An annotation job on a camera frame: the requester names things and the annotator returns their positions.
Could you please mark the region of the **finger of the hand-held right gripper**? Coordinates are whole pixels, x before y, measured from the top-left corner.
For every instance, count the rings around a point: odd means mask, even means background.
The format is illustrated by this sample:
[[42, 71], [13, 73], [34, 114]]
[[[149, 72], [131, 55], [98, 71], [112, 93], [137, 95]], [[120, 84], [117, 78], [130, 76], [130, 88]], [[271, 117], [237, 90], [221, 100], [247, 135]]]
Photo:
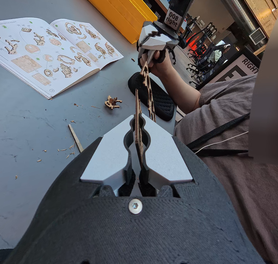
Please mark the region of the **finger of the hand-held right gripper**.
[[143, 53], [146, 51], [146, 49], [142, 48], [142, 31], [143, 30], [146, 30], [147, 32], [149, 32], [149, 31], [150, 32], [152, 32], [152, 31], [157, 32], [157, 33], [153, 33], [152, 36], [159, 35], [158, 30], [156, 29], [156, 27], [153, 25], [152, 22], [145, 21], [143, 23], [143, 27], [141, 29], [141, 33], [140, 33], [139, 39], [137, 41], [138, 59], [140, 59], [142, 57]]
[[160, 34], [160, 35], [154, 35], [153, 33], [157, 33], [155, 31], [147, 32], [146, 30], [142, 31], [142, 48], [146, 50], [158, 50], [162, 51], [165, 49], [173, 49], [175, 48], [179, 40], [178, 39], [172, 39], [168, 37], [167, 35]]

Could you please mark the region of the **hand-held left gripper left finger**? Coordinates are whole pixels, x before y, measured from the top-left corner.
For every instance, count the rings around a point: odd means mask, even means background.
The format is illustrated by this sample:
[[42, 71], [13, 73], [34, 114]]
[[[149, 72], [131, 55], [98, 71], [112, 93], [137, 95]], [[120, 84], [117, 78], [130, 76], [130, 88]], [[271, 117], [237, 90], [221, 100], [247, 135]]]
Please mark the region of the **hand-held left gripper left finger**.
[[116, 196], [132, 176], [130, 145], [134, 142], [134, 115], [129, 116], [101, 137], [95, 152], [80, 177], [82, 182], [109, 185]]

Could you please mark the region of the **plywood sheet with round holes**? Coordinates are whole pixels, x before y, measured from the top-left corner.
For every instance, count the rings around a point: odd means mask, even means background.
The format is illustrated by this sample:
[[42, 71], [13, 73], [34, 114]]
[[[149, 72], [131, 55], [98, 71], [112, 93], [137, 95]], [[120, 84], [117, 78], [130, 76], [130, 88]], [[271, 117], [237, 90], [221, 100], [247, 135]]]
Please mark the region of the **plywood sheet with round holes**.
[[154, 101], [153, 101], [153, 96], [152, 96], [151, 83], [150, 83], [147, 62], [145, 62], [144, 65], [142, 66], [140, 74], [143, 76], [143, 84], [147, 88], [147, 106], [148, 106], [148, 111], [149, 111], [149, 118], [156, 123]]

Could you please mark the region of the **narrow plywood part piece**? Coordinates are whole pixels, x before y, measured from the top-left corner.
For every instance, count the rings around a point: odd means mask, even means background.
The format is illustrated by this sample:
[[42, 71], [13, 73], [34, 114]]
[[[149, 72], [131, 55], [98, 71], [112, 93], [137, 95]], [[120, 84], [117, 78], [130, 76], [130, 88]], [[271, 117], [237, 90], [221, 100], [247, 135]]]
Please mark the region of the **narrow plywood part piece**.
[[140, 167], [143, 166], [143, 142], [142, 142], [142, 126], [141, 104], [138, 98], [138, 89], [135, 90], [135, 145]]

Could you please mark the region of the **person's right forearm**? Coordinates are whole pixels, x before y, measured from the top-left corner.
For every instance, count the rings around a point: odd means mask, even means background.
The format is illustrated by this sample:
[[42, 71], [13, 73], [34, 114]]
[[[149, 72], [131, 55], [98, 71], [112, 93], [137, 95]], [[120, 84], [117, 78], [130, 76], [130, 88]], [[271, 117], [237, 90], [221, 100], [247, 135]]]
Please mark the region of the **person's right forearm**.
[[175, 69], [164, 74], [160, 80], [183, 113], [189, 114], [201, 107], [199, 103], [201, 93], [183, 81]]

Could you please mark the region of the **small wooden model assembly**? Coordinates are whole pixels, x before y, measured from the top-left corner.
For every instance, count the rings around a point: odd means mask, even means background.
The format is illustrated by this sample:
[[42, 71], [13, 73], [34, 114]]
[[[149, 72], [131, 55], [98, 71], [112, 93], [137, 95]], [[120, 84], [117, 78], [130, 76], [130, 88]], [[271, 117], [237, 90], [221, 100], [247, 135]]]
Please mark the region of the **small wooden model assembly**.
[[112, 110], [120, 108], [120, 106], [116, 105], [116, 103], [122, 103], [122, 100], [119, 100], [117, 97], [112, 98], [110, 95], [108, 96], [107, 101], [105, 101], [105, 105]]

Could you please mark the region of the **person's right hand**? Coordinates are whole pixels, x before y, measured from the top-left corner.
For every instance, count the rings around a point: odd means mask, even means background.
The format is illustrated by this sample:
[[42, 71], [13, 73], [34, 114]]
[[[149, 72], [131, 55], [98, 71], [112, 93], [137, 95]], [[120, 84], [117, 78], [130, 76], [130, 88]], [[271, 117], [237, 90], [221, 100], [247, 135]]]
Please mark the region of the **person's right hand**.
[[[165, 52], [164, 61], [162, 63], [156, 62], [155, 60], [158, 60], [160, 54], [163, 52]], [[160, 79], [173, 74], [175, 69], [172, 66], [172, 63], [169, 58], [169, 52], [167, 49], [162, 51], [155, 51], [152, 60], [148, 64], [148, 71]]]

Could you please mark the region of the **thin wooden stick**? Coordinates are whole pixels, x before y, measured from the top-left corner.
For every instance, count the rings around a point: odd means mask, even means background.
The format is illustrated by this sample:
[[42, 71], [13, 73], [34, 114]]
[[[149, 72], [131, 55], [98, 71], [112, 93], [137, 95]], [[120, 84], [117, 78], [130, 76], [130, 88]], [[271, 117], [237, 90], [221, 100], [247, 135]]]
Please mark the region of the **thin wooden stick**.
[[81, 145], [81, 143], [80, 143], [80, 141], [79, 141], [79, 139], [78, 139], [78, 137], [77, 137], [77, 135], [76, 135], [74, 129], [72, 128], [71, 124], [68, 124], [68, 127], [69, 127], [69, 129], [70, 129], [70, 131], [71, 131], [71, 134], [72, 134], [73, 137], [74, 137], [74, 140], [75, 140], [75, 142], [76, 142], [76, 144], [77, 144], [77, 147], [78, 147], [80, 153], [82, 153], [82, 152], [84, 151], [84, 149], [83, 149], [83, 147], [82, 147], [82, 145]]

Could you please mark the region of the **yellow plastic bin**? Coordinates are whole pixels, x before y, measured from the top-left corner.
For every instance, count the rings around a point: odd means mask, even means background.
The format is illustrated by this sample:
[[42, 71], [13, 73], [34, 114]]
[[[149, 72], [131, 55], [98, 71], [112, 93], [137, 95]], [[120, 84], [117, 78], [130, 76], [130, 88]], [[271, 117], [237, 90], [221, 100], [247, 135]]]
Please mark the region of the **yellow plastic bin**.
[[131, 44], [139, 39], [145, 21], [157, 16], [143, 0], [88, 0]]

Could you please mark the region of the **row of black office chairs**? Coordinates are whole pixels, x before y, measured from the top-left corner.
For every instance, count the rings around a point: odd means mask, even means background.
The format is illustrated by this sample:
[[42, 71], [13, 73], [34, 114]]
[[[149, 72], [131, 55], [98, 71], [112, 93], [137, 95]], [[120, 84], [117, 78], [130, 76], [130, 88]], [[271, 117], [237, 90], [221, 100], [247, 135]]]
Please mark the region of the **row of black office chairs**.
[[183, 27], [185, 29], [180, 30], [179, 35], [179, 47], [182, 49], [188, 48], [188, 56], [191, 62], [188, 64], [186, 70], [193, 73], [191, 78], [196, 77], [197, 82], [189, 81], [189, 84], [195, 86], [202, 83], [208, 76], [209, 71], [213, 71], [214, 68], [218, 68], [227, 61], [224, 54], [215, 63], [208, 63], [207, 59], [210, 54], [216, 50], [216, 46], [224, 44], [225, 42], [220, 41], [218, 44], [213, 42], [217, 28], [210, 22], [207, 26], [202, 26], [198, 22], [199, 17], [192, 18], [189, 16], [188, 19], [184, 20]]

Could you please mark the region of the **person in grey shirt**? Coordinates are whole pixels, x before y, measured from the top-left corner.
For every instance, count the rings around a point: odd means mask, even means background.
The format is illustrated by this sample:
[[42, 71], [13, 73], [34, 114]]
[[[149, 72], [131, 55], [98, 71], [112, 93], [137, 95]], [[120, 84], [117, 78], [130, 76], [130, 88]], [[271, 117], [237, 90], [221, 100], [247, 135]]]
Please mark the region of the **person in grey shirt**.
[[257, 163], [248, 151], [249, 117], [257, 75], [207, 84], [200, 108], [186, 114], [177, 136], [216, 175], [262, 258], [278, 259], [277, 165]]

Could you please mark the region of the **black and white sign board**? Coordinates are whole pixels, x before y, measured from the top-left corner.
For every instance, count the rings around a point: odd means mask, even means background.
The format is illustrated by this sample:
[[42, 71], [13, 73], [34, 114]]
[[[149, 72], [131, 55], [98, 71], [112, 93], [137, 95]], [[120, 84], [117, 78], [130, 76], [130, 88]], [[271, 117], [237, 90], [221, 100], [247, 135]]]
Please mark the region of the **black and white sign board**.
[[257, 74], [260, 64], [261, 60], [247, 47], [244, 47], [221, 66], [209, 71], [209, 76], [197, 85], [195, 89], [200, 91], [209, 83], [234, 80], [243, 76]]

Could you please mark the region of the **open instruction booklet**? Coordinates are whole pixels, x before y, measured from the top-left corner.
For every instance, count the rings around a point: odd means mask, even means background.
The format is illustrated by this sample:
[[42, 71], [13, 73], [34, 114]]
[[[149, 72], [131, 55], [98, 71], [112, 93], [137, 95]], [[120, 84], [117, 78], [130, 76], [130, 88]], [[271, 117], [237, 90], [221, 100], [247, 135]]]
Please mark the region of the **open instruction booklet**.
[[123, 58], [91, 24], [39, 18], [0, 22], [1, 66], [47, 99]]

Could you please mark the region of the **silver ventilation duct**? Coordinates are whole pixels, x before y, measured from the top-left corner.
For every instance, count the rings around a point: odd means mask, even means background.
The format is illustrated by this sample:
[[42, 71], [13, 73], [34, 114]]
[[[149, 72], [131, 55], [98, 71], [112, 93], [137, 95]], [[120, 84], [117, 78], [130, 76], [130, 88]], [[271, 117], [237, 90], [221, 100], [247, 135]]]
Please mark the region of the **silver ventilation duct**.
[[250, 35], [260, 27], [255, 16], [244, 0], [220, 0], [228, 10], [237, 25], [244, 31], [245, 35]]

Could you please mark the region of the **white wall vent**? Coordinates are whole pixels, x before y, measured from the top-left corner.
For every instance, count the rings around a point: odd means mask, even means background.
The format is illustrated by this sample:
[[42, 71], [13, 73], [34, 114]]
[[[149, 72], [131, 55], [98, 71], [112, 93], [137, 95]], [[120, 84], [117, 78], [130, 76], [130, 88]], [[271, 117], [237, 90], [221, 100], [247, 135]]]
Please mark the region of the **white wall vent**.
[[249, 35], [249, 38], [251, 39], [254, 45], [257, 45], [266, 38], [266, 35], [264, 34], [263, 30], [259, 27]]

